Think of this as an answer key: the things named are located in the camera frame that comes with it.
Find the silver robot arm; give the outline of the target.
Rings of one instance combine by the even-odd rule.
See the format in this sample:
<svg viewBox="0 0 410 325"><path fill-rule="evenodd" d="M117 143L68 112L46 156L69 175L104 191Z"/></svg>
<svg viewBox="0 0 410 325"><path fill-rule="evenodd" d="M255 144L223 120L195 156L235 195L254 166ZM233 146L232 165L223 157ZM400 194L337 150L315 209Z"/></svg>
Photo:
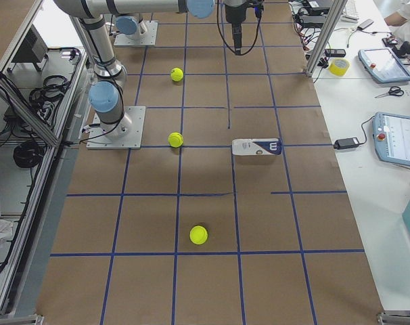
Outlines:
<svg viewBox="0 0 410 325"><path fill-rule="evenodd" d="M97 82L89 90L89 102L99 117L101 136L112 141L125 138L133 122L123 103L127 71L116 58L104 16L132 18L138 29L140 22L135 17L142 13L189 12L197 18L206 18L214 9L214 1L56 1L55 4L70 16L86 52L92 57Z"/></svg>

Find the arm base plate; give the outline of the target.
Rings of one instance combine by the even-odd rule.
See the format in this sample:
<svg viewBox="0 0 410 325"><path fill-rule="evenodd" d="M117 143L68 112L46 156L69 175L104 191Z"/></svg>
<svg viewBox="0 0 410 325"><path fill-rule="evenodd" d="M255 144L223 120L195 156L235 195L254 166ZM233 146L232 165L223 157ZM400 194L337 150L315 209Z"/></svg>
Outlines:
<svg viewBox="0 0 410 325"><path fill-rule="evenodd" d="M91 128L86 147L89 150L140 149L145 121L145 106L125 106L124 117L108 135L108 125Z"/></svg>
<svg viewBox="0 0 410 325"><path fill-rule="evenodd" d="M132 17L119 17L116 21L118 34L114 41L115 47L145 47L155 46L158 21L136 21Z"/></svg>

